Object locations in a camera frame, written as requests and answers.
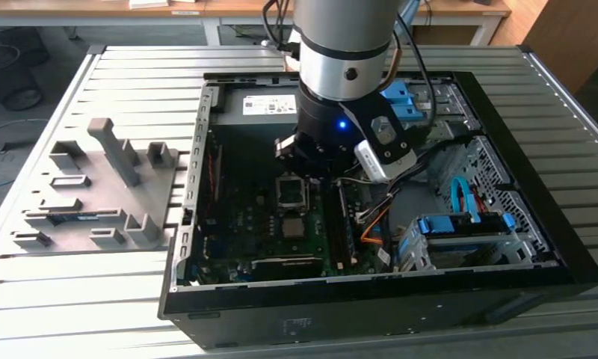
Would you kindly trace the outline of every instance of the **white wire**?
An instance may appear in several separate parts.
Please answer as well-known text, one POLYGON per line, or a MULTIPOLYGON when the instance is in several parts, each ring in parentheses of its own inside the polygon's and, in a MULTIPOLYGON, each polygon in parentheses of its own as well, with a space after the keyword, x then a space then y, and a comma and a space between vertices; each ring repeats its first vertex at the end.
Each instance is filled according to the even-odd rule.
POLYGON ((357 183, 361 183, 364 185, 377 185, 377 183, 374 183, 374 182, 365 181, 364 179, 356 179, 356 178, 352 178, 352 177, 340 177, 337 180, 338 181, 342 180, 342 181, 357 182, 357 183))
POLYGON ((28 118, 25 120, 16 120, 16 121, 11 121, 11 122, 7 122, 3 125, 0 125, 0 129, 3 129, 11 125, 15 125, 16 123, 23 123, 23 122, 49 122, 49 120, 47 120, 44 118, 28 118))

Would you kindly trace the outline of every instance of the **black cable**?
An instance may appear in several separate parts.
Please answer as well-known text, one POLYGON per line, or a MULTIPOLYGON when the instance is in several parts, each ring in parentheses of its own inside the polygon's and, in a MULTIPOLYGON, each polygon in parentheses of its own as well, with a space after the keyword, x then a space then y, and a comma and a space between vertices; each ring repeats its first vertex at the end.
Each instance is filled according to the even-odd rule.
POLYGON ((396 30, 392 31, 392 36, 394 38, 394 42, 397 43, 397 49, 401 50, 401 40, 398 39, 398 34, 396 30))
POLYGON ((270 24, 268 23, 268 11, 270 10, 272 5, 274 5, 277 0, 268 0, 264 5, 264 9, 261 10, 261 21, 264 22, 264 30, 267 31, 268 38, 274 43, 276 47, 280 45, 276 36, 272 34, 270 24))
POLYGON ((397 187, 401 183, 420 174, 428 168, 432 157, 434 157, 434 155, 440 153, 445 148, 456 144, 470 142, 474 136, 480 134, 481 133, 478 131, 474 131, 449 140, 437 142, 421 155, 417 156, 417 164, 390 181, 390 184, 388 185, 388 191, 392 191, 394 187, 397 187))
POLYGON ((390 232, 390 210, 388 209, 388 212, 385 215, 382 215, 381 221, 378 222, 378 230, 381 231, 381 240, 382 240, 382 250, 388 253, 390 256, 389 262, 386 264, 388 271, 390 271, 393 260, 393 245, 392 245, 392 232, 390 232))
POLYGON ((428 85, 428 93, 430 94, 430 111, 428 112, 428 127, 432 128, 434 124, 434 118, 437 117, 437 95, 434 93, 434 86, 432 85, 430 77, 428 75, 426 65, 422 62, 421 52, 418 51, 418 46, 414 43, 414 37, 412 36, 410 29, 408 28, 406 22, 402 20, 401 14, 397 13, 397 21, 402 27, 402 31, 406 34, 408 41, 410 42, 412 51, 414 53, 414 58, 417 59, 418 69, 421 70, 422 79, 428 85))
POLYGON ((426 26, 430 27, 432 26, 432 6, 430 6, 429 0, 424 0, 424 2, 426 3, 426 9, 428 9, 426 26))
POLYGON ((288 12, 288 5, 290 4, 290 0, 281 0, 280 7, 282 10, 280 11, 280 14, 277 15, 277 20, 280 21, 280 44, 277 46, 277 49, 280 49, 281 45, 284 44, 284 20, 286 19, 286 12, 288 12))

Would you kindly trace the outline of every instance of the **gray 3d-printed holder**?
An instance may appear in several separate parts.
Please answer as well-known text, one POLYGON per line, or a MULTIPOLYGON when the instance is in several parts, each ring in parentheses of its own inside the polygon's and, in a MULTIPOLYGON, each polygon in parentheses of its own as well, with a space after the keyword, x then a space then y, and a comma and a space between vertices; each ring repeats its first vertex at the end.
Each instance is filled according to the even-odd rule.
POLYGON ((109 118, 93 118, 89 123, 88 133, 100 141, 107 159, 120 174, 128 187, 135 187, 140 183, 140 176, 133 168, 137 161, 137 154, 131 147, 131 142, 120 141, 113 134, 113 122, 109 118))
POLYGON ((125 242, 117 228, 93 228, 89 238, 101 248, 117 248, 125 242))
POLYGON ((176 165, 176 159, 171 156, 165 142, 151 142, 147 156, 153 168, 171 168, 176 165))
POLYGON ((141 224, 137 223, 137 219, 132 215, 129 215, 127 217, 124 229, 127 234, 137 244, 147 245, 148 243, 153 243, 157 240, 159 229, 148 214, 144 214, 141 224))
POLYGON ((49 158, 53 160, 60 171, 80 170, 76 158, 85 153, 76 141, 59 141, 51 149, 49 158))
POLYGON ((13 242, 24 249, 45 248, 53 244, 51 238, 39 230, 16 232, 13 242))

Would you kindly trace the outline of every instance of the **paper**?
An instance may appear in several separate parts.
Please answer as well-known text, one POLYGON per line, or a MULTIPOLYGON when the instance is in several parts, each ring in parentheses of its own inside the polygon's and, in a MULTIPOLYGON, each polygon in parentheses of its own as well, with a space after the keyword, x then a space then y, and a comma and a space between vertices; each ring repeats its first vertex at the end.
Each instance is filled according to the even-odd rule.
POLYGON ((244 115, 296 114, 296 95, 269 95, 244 97, 244 115))

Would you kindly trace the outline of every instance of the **floor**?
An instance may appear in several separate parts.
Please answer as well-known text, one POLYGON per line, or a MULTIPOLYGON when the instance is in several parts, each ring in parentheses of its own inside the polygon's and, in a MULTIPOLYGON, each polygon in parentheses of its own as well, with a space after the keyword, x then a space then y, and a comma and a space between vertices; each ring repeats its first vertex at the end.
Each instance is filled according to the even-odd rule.
MULTIPOLYGON (((237 28, 247 36, 236 36, 231 28, 223 28, 227 45, 252 45, 263 39, 257 28, 237 28)), ((40 28, 43 40, 51 52, 49 61, 33 68, 33 75, 45 94, 43 103, 27 111, 9 112, 0 106, 0 125, 12 120, 49 119, 64 94, 73 74, 80 66, 89 43, 119 46, 139 45, 205 45, 204 29, 200 26, 153 26, 151 34, 140 27, 80 27, 81 40, 69 40, 63 28, 40 28)), ((598 70, 577 94, 581 105, 598 121, 598 70)), ((27 160, 32 146, 44 129, 43 122, 25 122, 0 129, 0 138, 8 143, 0 154, 0 183, 15 179, 27 160)), ((0 203, 9 185, 0 187, 0 203)))

